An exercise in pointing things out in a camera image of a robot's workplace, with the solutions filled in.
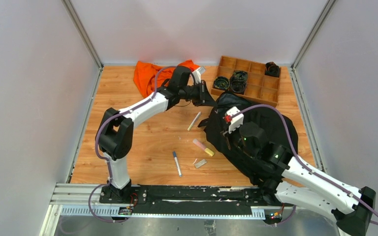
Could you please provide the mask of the black student backpack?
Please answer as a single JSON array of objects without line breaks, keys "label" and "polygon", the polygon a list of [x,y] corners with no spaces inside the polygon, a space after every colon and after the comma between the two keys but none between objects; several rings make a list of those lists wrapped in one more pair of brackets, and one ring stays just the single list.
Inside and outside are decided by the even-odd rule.
[{"label": "black student backpack", "polygon": [[298,150],[298,133],[290,118],[279,116],[267,107],[253,108],[243,113],[243,124],[237,129],[249,129],[257,132],[258,155],[246,156],[232,148],[229,149],[224,132],[228,124],[224,121],[225,112],[236,106],[240,111],[255,102],[246,100],[232,92],[222,93],[216,100],[208,118],[202,120],[199,127],[206,133],[206,139],[243,175],[249,178],[252,185],[262,186],[267,180],[281,179],[282,163],[287,166]]}]

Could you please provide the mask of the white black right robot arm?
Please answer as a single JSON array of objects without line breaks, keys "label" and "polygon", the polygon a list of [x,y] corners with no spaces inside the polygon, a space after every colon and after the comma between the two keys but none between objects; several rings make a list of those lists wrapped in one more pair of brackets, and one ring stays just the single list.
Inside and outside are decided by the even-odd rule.
[{"label": "white black right robot arm", "polygon": [[222,135],[230,161],[258,185],[267,205],[293,204],[336,223],[348,236],[364,236],[376,192],[341,182],[310,165],[294,149],[268,140],[253,122],[225,124]]}]

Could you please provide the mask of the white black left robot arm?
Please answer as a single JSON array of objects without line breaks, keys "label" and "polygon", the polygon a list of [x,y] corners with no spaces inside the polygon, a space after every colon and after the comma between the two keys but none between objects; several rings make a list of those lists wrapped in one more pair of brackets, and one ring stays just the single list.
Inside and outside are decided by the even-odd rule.
[{"label": "white black left robot arm", "polygon": [[174,66],[171,78],[166,79],[148,97],[124,109],[105,111],[95,136],[95,152],[108,168],[108,180],[102,194],[119,203],[126,203],[134,194],[127,171],[126,157],[131,150],[134,129],[151,117],[176,106],[181,100],[194,106],[216,105],[201,76],[201,66],[191,70]]}]

